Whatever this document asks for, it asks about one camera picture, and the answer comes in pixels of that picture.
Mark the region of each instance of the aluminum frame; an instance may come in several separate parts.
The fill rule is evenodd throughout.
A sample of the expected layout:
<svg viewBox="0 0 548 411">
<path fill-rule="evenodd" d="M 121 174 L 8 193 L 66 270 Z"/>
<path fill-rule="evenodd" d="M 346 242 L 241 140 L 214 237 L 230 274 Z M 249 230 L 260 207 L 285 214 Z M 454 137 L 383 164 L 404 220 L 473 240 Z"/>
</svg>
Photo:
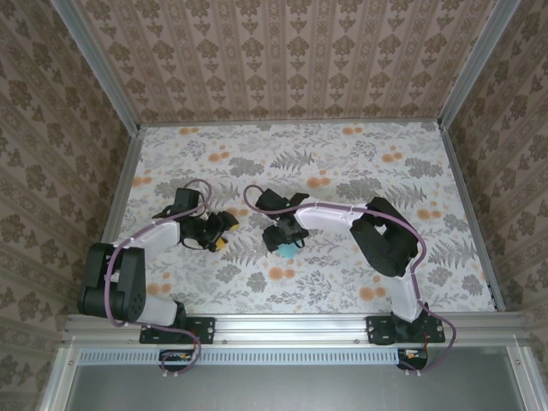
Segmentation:
<svg viewBox="0 0 548 411">
<path fill-rule="evenodd" d="M 512 15 L 520 4 L 520 0 L 503 0 L 497 2 L 487 23 L 476 41 L 470 56 L 456 79 L 444 107 L 439 113 L 440 123 L 449 127 L 461 108 L 467 95 L 472 90 L 475 81 L 485 67 L 489 56 L 495 49 L 498 40 L 503 35 Z"/>
<path fill-rule="evenodd" d="M 232 120 L 223 122 L 143 122 L 141 128 L 165 128 L 165 127 L 205 127 L 205 126 L 268 126 L 272 124 L 342 124 L 342 123 L 359 123 L 368 124 L 372 122 L 396 122 L 396 123 L 409 123 L 409 122 L 437 122 L 438 119 L 434 117 L 415 117 L 415 118 L 303 118 L 295 119 L 288 118 L 271 119 L 271 120 Z"/>
<path fill-rule="evenodd" d="M 214 346 L 227 348 L 351 348 L 378 347 L 366 335 L 365 317 L 357 314 L 200 314 L 215 317 Z M 457 347 L 508 347 L 527 344 L 519 313 L 444 313 L 458 330 Z M 451 330 L 444 325 L 447 338 Z M 68 318 L 62 346 L 77 348 L 132 348 L 139 345 L 140 327 L 113 330 L 105 319 L 73 315 Z M 146 345 L 180 348 L 181 345 Z M 394 344 L 391 347 L 420 347 Z"/>
<path fill-rule="evenodd" d="M 204 350 L 292 348 L 345 348 L 363 351 L 378 348 L 368 342 L 367 314 L 220 314 L 216 318 L 215 342 Z M 519 313 L 444 313 L 457 328 L 456 347 L 506 347 L 527 411 L 548 409 L 548 400 Z M 450 329 L 445 327 L 446 336 Z M 190 345 L 138 344 L 140 327 L 114 330 L 106 319 L 69 316 L 62 347 L 51 374 L 41 411 L 62 411 L 69 399 L 80 352 L 86 348 L 118 348 L 139 352 L 143 348 L 190 348 Z M 419 344 L 394 344 L 391 348 L 414 348 Z"/>
</svg>

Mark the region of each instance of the vent grille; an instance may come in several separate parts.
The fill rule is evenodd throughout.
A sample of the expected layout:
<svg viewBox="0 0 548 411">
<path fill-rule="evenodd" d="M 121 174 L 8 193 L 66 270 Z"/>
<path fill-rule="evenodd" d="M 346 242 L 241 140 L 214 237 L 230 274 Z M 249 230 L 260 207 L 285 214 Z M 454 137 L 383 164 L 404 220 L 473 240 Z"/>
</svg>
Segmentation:
<svg viewBox="0 0 548 411">
<path fill-rule="evenodd" d="M 157 365 L 158 348 L 85 348 L 79 366 Z M 397 364 L 397 348 L 314 348 L 314 349 L 245 349 L 205 348 L 201 365 L 312 366 Z M 166 364 L 181 362 L 166 361 Z"/>
</svg>

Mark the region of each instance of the gray leaf pattern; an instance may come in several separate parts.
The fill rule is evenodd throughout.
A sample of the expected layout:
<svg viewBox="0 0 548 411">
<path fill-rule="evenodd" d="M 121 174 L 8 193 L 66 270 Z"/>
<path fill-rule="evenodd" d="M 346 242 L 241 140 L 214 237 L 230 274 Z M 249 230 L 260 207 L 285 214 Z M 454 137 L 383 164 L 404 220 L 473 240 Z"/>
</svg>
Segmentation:
<svg viewBox="0 0 548 411">
<path fill-rule="evenodd" d="M 149 294 L 182 301 L 189 313 L 390 311 L 389 280 L 367 263 L 350 235 L 312 230 L 293 259 L 268 253 L 261 234 L 272 220 L 243 204 L 243 188 L 254 183 L 288 198 L 301 192 L 366 204 L 374 196 L 385 197 L 426 239 L 427 258 L 417 275 L 427 301 L 442 311 L 493 309 L 435 123 L 213 125 L 141 132 L 145 139 L 121 239 L 147 225 L 192 178 L 212 184 L 213 211 L 226 210 L 240 223 L 238 230 L 225 233 L 228 243 L 217 253 L 175 246 L 147 261 Z M 249 195 L 253 202 L 258 193 Z M 14 236 L 18 231 L 12 226 Z"/>
</svg>

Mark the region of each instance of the blue object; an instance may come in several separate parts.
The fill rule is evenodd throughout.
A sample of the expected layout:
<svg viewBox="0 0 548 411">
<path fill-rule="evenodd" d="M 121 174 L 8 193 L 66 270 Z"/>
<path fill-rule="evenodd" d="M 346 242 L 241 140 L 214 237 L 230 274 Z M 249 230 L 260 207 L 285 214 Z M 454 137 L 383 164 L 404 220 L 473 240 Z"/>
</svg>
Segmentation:
<svg viewBox="0 0 548 411">
<path fill-rule="evenodd" d="M 294 258 L 295 254 L 299 251 L 299 248 L 292 242 L 291 244 L 281 244 L 276 250 L 276 254 L 286 259 Z"/>
</svg>

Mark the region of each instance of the metal panel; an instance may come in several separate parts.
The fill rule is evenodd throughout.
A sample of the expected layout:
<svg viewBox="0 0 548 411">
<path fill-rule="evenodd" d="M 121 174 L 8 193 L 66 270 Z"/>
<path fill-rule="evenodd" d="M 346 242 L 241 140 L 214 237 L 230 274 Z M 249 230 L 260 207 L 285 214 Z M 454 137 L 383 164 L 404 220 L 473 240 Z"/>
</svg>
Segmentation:
<svg viewBox="0 0 548 411">
<path fill-rule="evenodd" d="M 456 159 L 455 149 L 453 148 L 453 143 L 451 143 L 449 131 L 445 126 L 442 126 L 442 141 L 444 142 L 445 151 L 447 152 L 447 157 L 449 158 L 449 163 L 453 171 L 456 187 L 459 190 L 459 195 L 461 196 L 462 207 L 464 208 L 464 212 L 466 212 L 470 232 L 472 233 L 472 238 L 474 239 L 474 244 L 476 245 L 476 249 L 478 251 L 479 262 L 484 269 L 487 281 L 491 285 L 491 292 L 493 299 L 495 300 L 495 304 L 497 305 L 497 309 L 499 311 L 505 311 L 506 306 L 504 304 L 503 295 L 500 292 L 500 287 L 498 287 L 497 277 L 495 276 L 491 259 L 487 253 L 487 247 L 483 241 L 483 235 L 481 234 L 480 225 L 478 224 L 478 218 L 476 218 L 476 213 L 474 212 L 472 200 L 468 194 L 461 167 Z"/>
<path fill-rule="evenodd" d="M 505 348 L 457 348 L 440 368 L 418 378 L 406 376 L 395 366 L 197 366 L 178 378 L 163 378 L 156 366 L 83 366 L 76 374 L 68 409 L 520 411 L 525 408 Z"/>
<path fill-rule="evenodd" d="M 474 82 L 480 75 L 498 40 L 503 35 L 503 31 L 519 3 L 520 0 L 500 0 L 495 4 L 483 31 L 479 35 L 468 60 L 464 64 L 439 114 L 439 120 L 443 126 L 448 128 L 455 119 L 456 113 L 461 108 L 462 103 L 464 103 L 466 96 L 472 89 Z"/>
<path fill-rule="evenodd" d="M 159 365 L 160 348 L 84 348 L 79 366 Z M 395 365 L 396 348 L 203 348 L 200 366 L 340 366 Z M 166 361 L 169 364 L 181 362 Z"/>
</svg>

